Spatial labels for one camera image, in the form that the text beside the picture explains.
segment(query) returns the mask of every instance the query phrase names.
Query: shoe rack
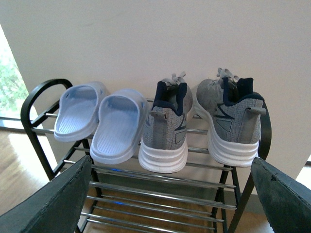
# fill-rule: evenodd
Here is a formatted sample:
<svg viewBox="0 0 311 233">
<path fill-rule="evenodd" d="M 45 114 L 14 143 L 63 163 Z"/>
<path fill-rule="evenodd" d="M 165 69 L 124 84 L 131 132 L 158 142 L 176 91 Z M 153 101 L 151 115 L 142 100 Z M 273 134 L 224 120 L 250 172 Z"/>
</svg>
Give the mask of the shoe rack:
<svg viewBox="0 0 311 233">
<path fill-rule="evenodd" d="M 57 117 L 55 112 L 59 108 L 59 101 L 39 114 L 36 120 L 31 121 L 29 113 L 36 99 L 52 86 L 68 89 L 72 84 L 66 79 L 53 79 L 41 83 L 29 94 L 21 110 L 22 124 L 50 180 L 74 163 L 73 158 L 76 151 L 83 151 L 89 155 L 91 140 L 90 137 L 74 142 L 57 167 L 51 168 L 38 140 L 38 135 L 53 134 L 53 129 L 42 129 L 39 125 L 48 118 Z M 260 121 L 261 140 L 258 152 L 259 156 L 265 160 L 271 144 L 271 123 L 268 110 L 265 116 L 261 116 Z M 207 131 L 188 129 L 187 133 L 206 136 Z M 209 156 L 208 148 L 188 146 L 190 152 Z M 132 157 L 138 163 L 137 158 L 136 155 Z M 181 179 L 166 174 L 117 169 L 93 164 L 89 187 L 96 190 L 94 191 L 95 195 L 87 196 L 86 202 L 92 204 L 87 211 L 81 212 L 79 226 L 75 232 L 83 232 L 87 224 L 91 223 L 121 228 L 128 230 L 128 232 L 235 232 L 254 188 L 252 176 L 249 175 L 244 190 L 240 190 L 237 170 L 233 166 L 209 166 L 196 163 L 187 163 L 186 166 L 218 172 L 220 174 L 219 182 Z M 232 177 L 233 184 L 227 183 L 228 176 Z M 168 191 L 170 187 L 173 187 L 172 190 L 192 190 L 193 192 L 191 195 L 184 195 L 185 192 L 180 191 L 174 193 Z M 229 190 L 234 193 L 234 204 L 227 203 L 226 191 Z M 155 199 L 166 200 L 169 205 L 157 203 Z M 235 211 L 230 225 L 227 222 L 227 210 Z M 110 215 L 111 212 L 117 213 L 117 215 Z"/>
</svg>

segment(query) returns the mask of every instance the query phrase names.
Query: white shoe sole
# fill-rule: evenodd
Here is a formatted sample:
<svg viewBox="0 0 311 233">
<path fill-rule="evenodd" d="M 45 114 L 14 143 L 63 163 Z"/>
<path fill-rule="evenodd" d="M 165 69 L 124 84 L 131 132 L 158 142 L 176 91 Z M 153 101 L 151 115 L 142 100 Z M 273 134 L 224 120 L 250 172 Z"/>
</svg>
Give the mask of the white shoe sole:
<svg viewBox="0 0 311 233">
<path fill-rule="evenodd" d="M 141 140 L 138 160 L 142 168 L 158 173 L 173 173 L 184 168 L 188 157 L 187 139 L 176 150 L 153 149 Z"/>
<path fill-rule="evenodd" d="M 216 133 L 212 116 L 197 101 L 196 91 L 193 96 L 193 105 L 196 113 L 208 122 L 207 143 L 208 151 L 218 163 L 229 166 L 248 167 L 252 165 L 253 159 L 258 157 L 259 142 L 243 144 L 227 142 Z"/>
</svg>

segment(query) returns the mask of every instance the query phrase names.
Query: slipper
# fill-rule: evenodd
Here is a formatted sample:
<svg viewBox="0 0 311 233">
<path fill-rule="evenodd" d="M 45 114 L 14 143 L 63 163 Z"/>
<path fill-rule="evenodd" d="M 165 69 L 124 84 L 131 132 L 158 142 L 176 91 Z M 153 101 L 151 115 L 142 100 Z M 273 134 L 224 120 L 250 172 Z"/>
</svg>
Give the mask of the slipper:
<svg viewBox="0 0 311 233">
<path fill-rule="evenodd" d="M 122 89 L 103 99 L 99 125 L 90 154 L 102 164 L 119 164 L 131 158 L 141 139 L 149 113 L 144 96 L 133 89 Z"/>
<path fill-rule="evenodd" d="M 90 136 L 97 128 L 98 109 L 107 95 L 101 82 L 91 82 L 67 89 L 59 101 L 54 137 L 61 142 L 73 142 Z"/>
</svg>

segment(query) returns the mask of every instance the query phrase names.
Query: heel pull tab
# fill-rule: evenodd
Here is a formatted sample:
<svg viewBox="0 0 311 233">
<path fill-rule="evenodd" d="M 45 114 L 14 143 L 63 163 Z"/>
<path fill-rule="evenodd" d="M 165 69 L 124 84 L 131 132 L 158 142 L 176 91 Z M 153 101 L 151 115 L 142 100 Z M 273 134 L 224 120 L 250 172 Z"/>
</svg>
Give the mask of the heel pull tab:
<svg viewBox="0 0 311 233">
<path fill-rule="evenodd" d="M 267 114 L 267 110 L 265 108 L 251 107 L 248 109 L 253 114 L 262 115 L 262 116 L 265 116 Z"/>
<path fill-rule="evenodd" d="M 264 116 L 266 113 L 266 109 L 262 107 L 250 107 L 245 109 L 238 138 L 239 143 L 249 144 L 253 139 L 255 141 L 257 141 L 257 139 L 259 140 L 260 131 L 258 132 L 257 121 L 260 121 L 260 115 Z"/>
<path fill-rule="evenodd" d="M 150 115 L 154 118 L 153 141 L 152 147 L 154 149 L 164 150 L 166 147 L 166 131 L 167 131 L 167 117 L 163 112 L 151 111 Z"/>
</svg>

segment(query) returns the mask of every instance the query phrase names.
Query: white wall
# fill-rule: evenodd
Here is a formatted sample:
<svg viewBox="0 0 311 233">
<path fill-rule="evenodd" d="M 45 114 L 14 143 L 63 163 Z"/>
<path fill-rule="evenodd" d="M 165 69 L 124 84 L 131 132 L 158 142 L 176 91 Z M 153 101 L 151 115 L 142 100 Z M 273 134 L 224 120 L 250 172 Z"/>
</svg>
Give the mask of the white wall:
<svg viewBox="0 0 311 233">
<path fill-rule="evenodd" d="M 153 98 L 171 73 L 191 87 L 228 68 L 266 100 L 267 161 L 295 178 L 311 154 L 310 1 L 2 0 L 0 24 L 29 90 L 98 80 Z"/>
</svg>

